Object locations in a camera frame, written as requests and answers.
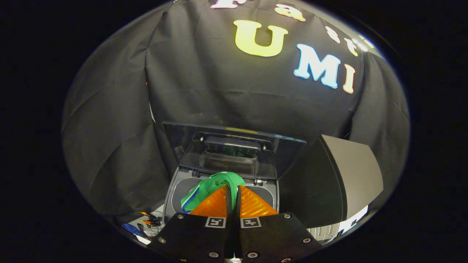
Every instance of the screw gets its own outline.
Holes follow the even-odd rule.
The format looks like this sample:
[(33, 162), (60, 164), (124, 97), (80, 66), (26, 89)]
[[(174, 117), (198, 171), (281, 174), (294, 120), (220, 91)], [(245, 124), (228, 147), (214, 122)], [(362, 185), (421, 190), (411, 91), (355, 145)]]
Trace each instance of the screw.
[(256, 257), (258, 257), (258, 254), (255, 253), (255, 252), (251, 252), (251, 253), (248, 253), (248, 254), (247, 254), (247, 257), (248, 257), (248, 258), (256, 258)]
[(208, 255), (209, 255), (210, 257), (219, 257), (219, 254), (216, 253), (216, 252), (210, 252), (210, 253), (208, 253)]

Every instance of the green towel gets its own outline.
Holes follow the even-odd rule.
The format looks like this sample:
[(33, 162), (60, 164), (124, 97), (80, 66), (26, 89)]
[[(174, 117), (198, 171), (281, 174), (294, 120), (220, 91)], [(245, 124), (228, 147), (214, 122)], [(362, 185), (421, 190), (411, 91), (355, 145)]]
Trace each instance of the green towel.
[(191, 212), (210, 194), (225, 184), (231, 190), (231, 207), (234, 210), (237, 203), (237, 186), (245, 186), (245, 182), (242, 177), (232, 172), (217, 173), (208, 179), (202, 180), (186, 197), (180, 200), (182, 210), (184, 212)]

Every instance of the cable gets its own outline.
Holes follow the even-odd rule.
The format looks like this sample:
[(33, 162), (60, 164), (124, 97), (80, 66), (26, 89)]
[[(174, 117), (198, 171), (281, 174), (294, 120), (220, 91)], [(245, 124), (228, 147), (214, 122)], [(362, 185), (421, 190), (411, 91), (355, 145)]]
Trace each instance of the cable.
[(156, 229), (157, 230), (155, 231), (155, 230), (153, 230), (153, 227), (149, 227), (149, 230), (151, 230), (151, 232), (153, 232), (153, 233), (155, 233), (157, 235), (157, 234), (159, 234), (161, 232), (162, 229), (159, 228), (159, 227), (156, 227)]
[(158, 211), (158, 210), (155, 210), (155, 211), (151, 212), (151, 214), (154, 215), (154, 216), (156, 216), (155, 214), (153, 214), (154, 212), (161, 213), (161, 216), (164, 216), (164, 214), (162, 212)]
[(148, 226), (148, 228), (151, 229), (151, 230), (152, 230), (152, 228), (156, 228), (156, 229), (158, 229), (159, 231), (162, 230), (162, 227), (159, 227), (159, 226)]

